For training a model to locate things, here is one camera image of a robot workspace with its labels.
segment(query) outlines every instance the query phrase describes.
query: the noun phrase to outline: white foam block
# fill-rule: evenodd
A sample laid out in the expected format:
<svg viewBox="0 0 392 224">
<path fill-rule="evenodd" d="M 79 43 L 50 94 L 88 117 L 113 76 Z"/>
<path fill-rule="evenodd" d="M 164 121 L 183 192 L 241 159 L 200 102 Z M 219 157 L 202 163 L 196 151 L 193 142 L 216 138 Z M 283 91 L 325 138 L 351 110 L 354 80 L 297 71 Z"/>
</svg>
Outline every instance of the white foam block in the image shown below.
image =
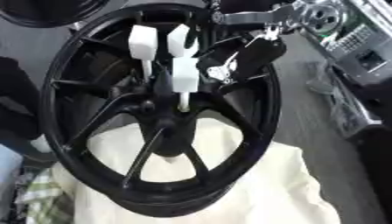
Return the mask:
<svg viewBox="0 0 392 224">
<path fill-rule="evenodd" d="M 169 35 L 167 35 L 167 46 L 169 53 L 175 57 L 189 57 L 191 58 L 199 50 L 199 41 L 195 39 L 191 48 L 186 49 L 186 35 L 190 31 L 189 26 L 180 24 Z"/>
<path fill-rule="evenodd" d="M 158 49 L 158 30 L 153 27 L 134 25 L 128 42 L 132 58 L 154 60 Z"/>
<path fill-rule="evenodd" d="M 174 58 L 173 59 L 173 92 L 196 93 L 199 89 L 199 69 L 196 67 L 198 59 Z"/>
</svg>

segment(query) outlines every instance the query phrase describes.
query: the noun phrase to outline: white cloth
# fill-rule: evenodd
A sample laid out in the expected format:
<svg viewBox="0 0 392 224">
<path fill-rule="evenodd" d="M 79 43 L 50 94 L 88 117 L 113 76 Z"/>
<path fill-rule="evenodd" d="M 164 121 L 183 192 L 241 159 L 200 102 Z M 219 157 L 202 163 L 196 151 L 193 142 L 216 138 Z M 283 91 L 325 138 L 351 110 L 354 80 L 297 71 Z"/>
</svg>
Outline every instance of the white cloth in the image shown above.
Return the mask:
<svg viewBox="0 0 392 224">
<path fill-rule="evenodd" d="M 225 160 L 242 139 L 238 129 L 210 118 L 198 120 L 193 146 L 211 169 Z M 89 141 L 89 149 L 108 167 L 125 173 L 144 140 L 136 124 L 114 129 Z M 105 195 L 77 183 L 57 167 L 53 174 L 75 196 L 75 224 L 340 224 L 336 210 L 319 196 L 319 183 L 306 169 L 299 148 L 272 143 L 263 158 L 238 180 L 227 195 L 187 216 L 157 219 L 132 213 Z M 194 175 L 189 160 L 150 157 L 142 178 L 173 181 Z"/>
</svg>

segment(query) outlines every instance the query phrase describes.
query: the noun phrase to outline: gray floor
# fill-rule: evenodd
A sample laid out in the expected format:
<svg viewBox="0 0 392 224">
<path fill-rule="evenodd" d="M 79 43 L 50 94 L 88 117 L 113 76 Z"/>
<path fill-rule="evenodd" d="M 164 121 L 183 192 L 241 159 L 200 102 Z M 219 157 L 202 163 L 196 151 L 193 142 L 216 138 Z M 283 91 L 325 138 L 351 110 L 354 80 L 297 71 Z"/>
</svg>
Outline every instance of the gray floor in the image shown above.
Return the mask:
<svg viewBox="0 0 392 224">
<path fill-rule="evenodd" d="M 124 2 L 113 0 L 104 11 L 119 8 Z M 132 1 L 146 2 L 157 0 Z M 0 20 L 0 55 L 19 60 L 38 86 L 68 38 L 65 28 L 27 29 Z M 304 149 L 311 173 L 321 183 L 324 197 L 338 209 L 343 224 L 386 223 L 356 151 L 329 123 L 329 111 L 323 100 L 306 89 L 305 82 L 312 77 L 315 63 L 322 59 L 298 35 L 286 40 L 289 51 L 276 63 L 283 90 L 282 120 L 276 141 Z"/>
</svg>

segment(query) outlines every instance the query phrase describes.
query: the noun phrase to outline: screw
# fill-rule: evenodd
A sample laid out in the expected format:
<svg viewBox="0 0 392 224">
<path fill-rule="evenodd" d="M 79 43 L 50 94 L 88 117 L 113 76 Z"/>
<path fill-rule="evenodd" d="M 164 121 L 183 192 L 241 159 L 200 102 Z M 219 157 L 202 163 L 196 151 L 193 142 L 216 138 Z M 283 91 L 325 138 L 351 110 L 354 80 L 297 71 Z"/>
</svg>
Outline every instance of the screw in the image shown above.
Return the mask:
<svg viewBox="0 0 392 224">
<path fill-rule="evenodd" d="M 220 11 L 216 11 L 213 13 L 213 21 L 218 24 L 221 25 L 223 24 L 224 21 L 224 16 Z"/>
<path fill-rule="evenodd" d="M 144 113 L 151 113 L 155 110 L 155 104 L 153 101 L 144 101 L 141 105 L 141 110 Z"/>
</svg>

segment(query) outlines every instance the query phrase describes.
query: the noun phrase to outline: black wheel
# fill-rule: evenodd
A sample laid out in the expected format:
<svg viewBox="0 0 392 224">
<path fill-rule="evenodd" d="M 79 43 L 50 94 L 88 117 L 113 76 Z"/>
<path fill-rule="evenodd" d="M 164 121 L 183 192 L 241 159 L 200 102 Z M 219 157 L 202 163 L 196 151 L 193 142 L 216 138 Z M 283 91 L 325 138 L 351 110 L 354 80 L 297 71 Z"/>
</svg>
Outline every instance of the black wheel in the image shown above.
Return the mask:
<svg viewBox="0 0 392 224">
<path fill-rule="evenodd" d="M 88 18 L 109 0 L 1 0 L 0 18 L 32 28 L 51 28 Z"/>
<path fill-rule="evenodd" d="M 241 83 L 200 83 L 200 91 L 192 94 L 191 110 L 186 113 L 177 108 L 178 96 L 165 88 L 172 57 L 164 46 L 157 54 L 154 66 L 157 74 L 149 83 L 143 82 L 140 62 L 130 57 L 126 41 L 132 25 L 155 26 L 160 38 L 164 38 L 178 24 L 189 22 L 199 13 L 204 10 L 175 3 L 138 5 L 109 13 L 85 26 L 65 44 L 45 79 L 42 122 L 59 161 L 81 182 L 136 213 L 173 217 L 211 205 L 261 158 L 277 128 L 281 97 L 273 66 L 261 67 L 260 75 Z M 210 34 L 214 28 L 199 26 L 200 45 L 206 50 L 213 43 L 210 37 L 214 35 Z M 97 69 L 103 71 L 100 75 L 93 75 L 88 68 L 91 61 L 102 54 L 110 57 L 111 62 L 105 68 Z M 114 64 L 123 67 L 116 72 Z M 126 87 L 116 85 L 130 75 L 132 78 Z M 238 89 L 249 90 L 255 97 L 251 104 L 256 106 L 250 118 L 225 98 Z M 105 103 L 84 126 L 75 130 L 70 111 L 82 95 L 102 98 Z M 193 131 L 195 120 L 207 109 L 225 116 L 243 134 L 238 149 L 211 170 L 192 147 L 193 134 L 184 135 L 184 132 Z M 137 119 L 146 142 L 135 162 L 129 164 L 127 175 L 111 170 L 85 150 L 91 134 L 120 113 Z M 162 146 L 167 144 L 179 145 L 181 150 L 162 151 Z M 167 183 L 141 180 L 140 174 L 151 153 L 165 157 L 184 153 L 192 162 L 196 175 Z"/>
</svg>

